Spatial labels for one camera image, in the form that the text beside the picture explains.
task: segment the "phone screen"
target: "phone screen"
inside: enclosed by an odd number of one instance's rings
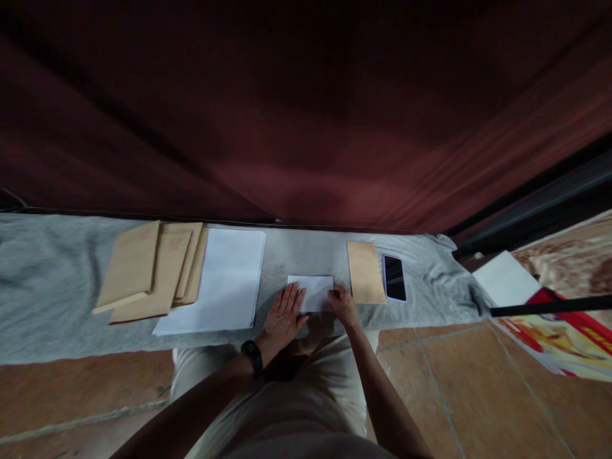
[[[406,301],[402,260],[384,256],[384,283],[389,298]]]

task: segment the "forearm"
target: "forearm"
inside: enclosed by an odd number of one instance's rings
[[[185,457],[219,413],[248,387],[253,374],[248,358],[232,359],[149,421],[112,459]]]
[[[399,458],[431,453],[404,402],[389,381],[361,327],[347,330],[378,444]]]

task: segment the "black wristwatch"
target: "black wristwatch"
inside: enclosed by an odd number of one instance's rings
[[[240,353],[245,357],[248,357],[253,364],[253,370],[255,374],[253,379],[257,379],[263,373],[263,361],[261,360],[261,352],[255,344],[255,341],[248,340],[240,348]]]

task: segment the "black pole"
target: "black pole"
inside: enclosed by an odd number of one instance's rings
[[[586,310],[612,309],[612,295],[590,296],[575,300],[552,303],[533,303],[520,306],[508,306],[491,309],[491,317],[528,316],[530,314],[556,314],[558,312],[575,312]]]

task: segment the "brown envelope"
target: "brown envelope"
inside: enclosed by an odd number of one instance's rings
[[[146,298],[115,308],[109,324],[166,316],[179,283],[191,232],[159,236],[153,289]]]
[[[367,242],[347,242],[351,287],[358,304],[387,304],[376,247]]]
[[[200,240],[196,246],[196,254],[191,265],[191,272],[187,280],[187,289],[185,296],[181,300],[175,300],[173,306],[183,306],[195,303],[198,300],[200,292],[200,279],[202,277],[202,266],[204,264],[204,254],[206,253],[206,239],[208,237],[208,229],[202,228]]]
[[[147,296],[158,233],[159,221],[119,233],[94,314]]]
[[[202,223],[165,223],[161,225],[160,232],[162,234],[174,234],[174,233],[188,233],[191,232],[191,242],[187,248],[187,254],[185,255],[185,263],[183,263],[183,269],[180,272],[180,278],[178,280],[177,292],[174,297],[177,300],[185,297],[185,291],[187,290],[187,282],[189,280],[189,274],[191,273],[191,267],[193,260],[196,255],[196,248],[198,241],[200,240],[200,233],[202,231]]]

